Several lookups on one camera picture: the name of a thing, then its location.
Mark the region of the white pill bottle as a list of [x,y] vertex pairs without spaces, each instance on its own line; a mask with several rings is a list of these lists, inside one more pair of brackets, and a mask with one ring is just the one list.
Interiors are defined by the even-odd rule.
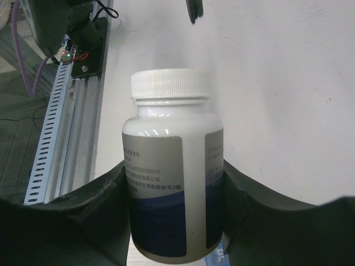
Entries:
[[164,264],[202,259],[220,243],[224,127],[207,109],[210,82],[193,69],[131,77],[137,116],[122,128],[131,237]]

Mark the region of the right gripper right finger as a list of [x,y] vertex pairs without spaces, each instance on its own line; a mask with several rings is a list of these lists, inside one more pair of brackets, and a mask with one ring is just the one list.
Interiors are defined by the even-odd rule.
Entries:
[[353,265],[354,198],[320,206],[224,164],[224,247],[231,265]]

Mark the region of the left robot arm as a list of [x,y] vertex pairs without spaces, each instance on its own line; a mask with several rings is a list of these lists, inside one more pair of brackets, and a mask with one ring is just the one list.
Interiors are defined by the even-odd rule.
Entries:
[[80,40],[80,31],[93,20],[93,1],[21,1],[28,5],[27,21],[37,46],[44,55],[58,65],[54,58],[68,35],[81,50],[92,50],[101,45],[96,33]]

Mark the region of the blue weekly pill organizer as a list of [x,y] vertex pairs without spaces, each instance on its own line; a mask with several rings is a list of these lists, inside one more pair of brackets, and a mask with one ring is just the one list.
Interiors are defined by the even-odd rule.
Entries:
[[206,266],[230,266],[229,256],[225,254],[222,242],[205,257],[205,264]]

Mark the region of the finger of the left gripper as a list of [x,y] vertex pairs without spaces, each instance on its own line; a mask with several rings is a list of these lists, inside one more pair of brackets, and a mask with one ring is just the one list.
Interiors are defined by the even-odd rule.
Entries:
[[195,24],[196,20],[204,15],[202,0],[186,0],[186,6],[190,22]]

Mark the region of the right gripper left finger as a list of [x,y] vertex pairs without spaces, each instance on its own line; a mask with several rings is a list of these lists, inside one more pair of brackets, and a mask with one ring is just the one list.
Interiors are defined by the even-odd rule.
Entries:
[[122,163],[49,203],[1,199],[2,265],[126,265],[129,239]]

